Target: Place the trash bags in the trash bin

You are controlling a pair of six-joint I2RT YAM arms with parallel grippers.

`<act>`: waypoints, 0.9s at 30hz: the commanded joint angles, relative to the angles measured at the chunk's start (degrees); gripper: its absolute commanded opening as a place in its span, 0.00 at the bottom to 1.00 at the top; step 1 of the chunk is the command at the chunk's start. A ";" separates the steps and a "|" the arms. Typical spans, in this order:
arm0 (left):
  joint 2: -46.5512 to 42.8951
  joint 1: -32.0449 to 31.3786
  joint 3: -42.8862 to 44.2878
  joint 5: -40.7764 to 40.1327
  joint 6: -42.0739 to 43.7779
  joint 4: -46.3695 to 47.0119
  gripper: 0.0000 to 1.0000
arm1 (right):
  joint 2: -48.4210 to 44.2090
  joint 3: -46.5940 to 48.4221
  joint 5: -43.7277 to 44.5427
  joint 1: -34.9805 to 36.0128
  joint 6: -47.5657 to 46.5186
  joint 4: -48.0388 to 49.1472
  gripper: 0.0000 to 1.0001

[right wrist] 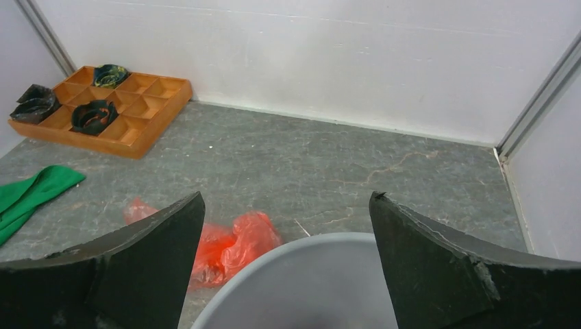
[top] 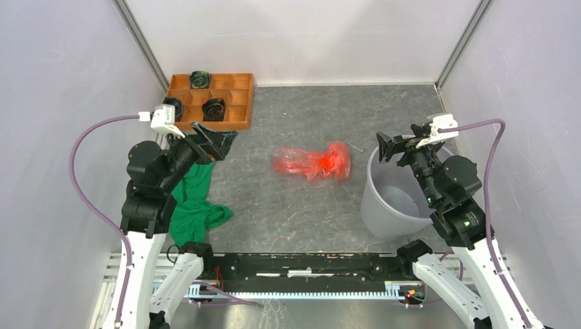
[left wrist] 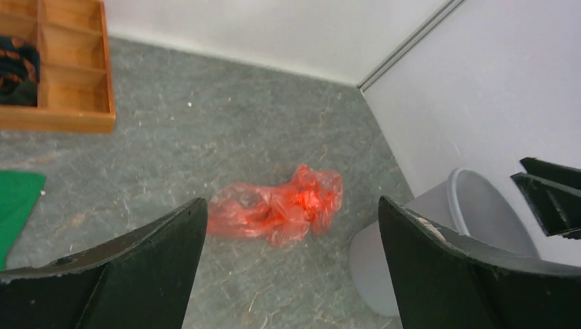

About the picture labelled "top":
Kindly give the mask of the red plastic trash bag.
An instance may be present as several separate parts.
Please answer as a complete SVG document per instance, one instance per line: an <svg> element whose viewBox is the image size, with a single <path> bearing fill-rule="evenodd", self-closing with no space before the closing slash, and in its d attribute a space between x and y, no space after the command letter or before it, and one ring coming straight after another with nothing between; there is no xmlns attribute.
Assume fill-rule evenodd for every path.
<svg viewBox="0 0 581 329"><path fill-rule="evenodd" d="M327 178L346 180L351 174L349 148L338 141L331 142L326 151L281 147L272 155L271 164L279 173L300 175L311 183Z"/></svg>

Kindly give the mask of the grey plastic trash bin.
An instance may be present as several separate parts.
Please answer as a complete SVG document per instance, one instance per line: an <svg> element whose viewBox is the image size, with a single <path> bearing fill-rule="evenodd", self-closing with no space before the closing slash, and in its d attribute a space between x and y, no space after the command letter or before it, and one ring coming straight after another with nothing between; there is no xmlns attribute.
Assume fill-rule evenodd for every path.
<svg viewBox="0 0 581 329"><path fill-rule="evenodd" d="M370 233L384 241L395 241L432 225L427 199L410 167L397 166L399 158L397 154L390 162L380 162L376 147L366 167L360 216Z"/></svg>

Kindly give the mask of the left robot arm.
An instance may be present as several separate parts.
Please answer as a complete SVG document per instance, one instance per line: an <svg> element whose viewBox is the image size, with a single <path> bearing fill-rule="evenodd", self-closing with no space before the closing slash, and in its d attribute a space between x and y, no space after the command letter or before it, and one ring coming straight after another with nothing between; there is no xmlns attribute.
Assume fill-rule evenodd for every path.
<svg viewBox="0 0 581 329"><path fill-rule="evenodd" d="M197 279L215 270L212 248L188 241L170 274L154 291L156 265L169 233L176 200L173 189L193 165L225 160L236 131L219 132L193 123L193 133L169 137L166 149L155 141L128 153L126 200L121 209L121 266L102 328L169 328L171 318Z"/></svg>

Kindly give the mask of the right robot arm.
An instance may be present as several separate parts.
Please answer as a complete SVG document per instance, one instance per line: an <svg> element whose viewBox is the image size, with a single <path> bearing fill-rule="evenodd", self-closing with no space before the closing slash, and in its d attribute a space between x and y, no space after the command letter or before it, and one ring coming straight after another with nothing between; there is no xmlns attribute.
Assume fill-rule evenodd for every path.
<svg viewBox="0 0 581 329"><path fill-rule="evenodd" d="M438 235L471 274L473 292L449 271L421 240L397 250L395 268L405 279L419 279L448 305L467 328L544 328L524 302L498 250L485 211L473 199L482 188L477 165L463 156L440 161L442 143L422 145L422 136L376 134L378 159L400 154L399 167L410 167L432 209Z"/></svg>

